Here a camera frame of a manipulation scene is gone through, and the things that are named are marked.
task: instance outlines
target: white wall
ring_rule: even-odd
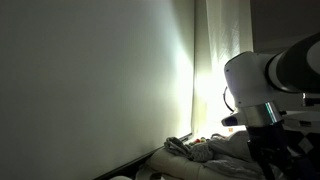
[[[1,1],[0,179],[92,179],[191,132],[194,2]]]

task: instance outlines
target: cable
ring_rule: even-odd
[[[224,89],[223,92],[223,101],[226,104],[227,108],[231,111],[234,112],[234,110],[228,105],[227,100],[226,100],[226,92],[227,92],[228,86],[226,86],[226,89]]]

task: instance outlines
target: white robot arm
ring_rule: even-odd
[[[310,162],[288,147],[273,96],[277,91],[320,93],[320,33],[277,55],[242,53],[225,65],[225,76],[236,110],[222,124],[246,125],[251,154],[266,177],[274,179],[271,163],[288,177],[317,179]]]

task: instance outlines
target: curtain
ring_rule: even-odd
[[[228,135],[244,127],[223,127],[221,124],[221,120],[231,113],[223,100],[227,86],[223,68],[234,56],[253,51],[250,0],[207,0],[206,11],[210,57],[206,60],[195,58],[194,133]],[[233,107],[230,93],[226,93],[226,99]]]

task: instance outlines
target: crumpled fabric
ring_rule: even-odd
[[[250,155],[247,131],[238,131],[229,137],[214,134],[210,140],[194,146],[184,145],[177,138],[167,138],[165,149],[189,160],[203,162],[209,169],[242,179],[265,179],[261,167]],[[286,179],[275,166],[271,166],[276,179]]]
[[[178,138],[170,137],[167,138],[164,147],[168,152],[176,156],[182,156],[195,162],[206,162],[214,156],[207,142],[190,146],[184,145]]]
[[[164,148],[176,156],[182,156],[190,160],[193,159],[190,152],[191,146],[184,145],[183,142],[176,137],[167,138],[164,143]]]
[[[208,146],[216,153],[254,162],[247,144],[248,140],[249,134],[247,131],[238,131],[227,138],[213,136],[208,141]]]
[[[195,144],[191,147],[190,153],[193,161],[196,162],[206,162],[214,157],[214,152],[209,148],[207,142]]]

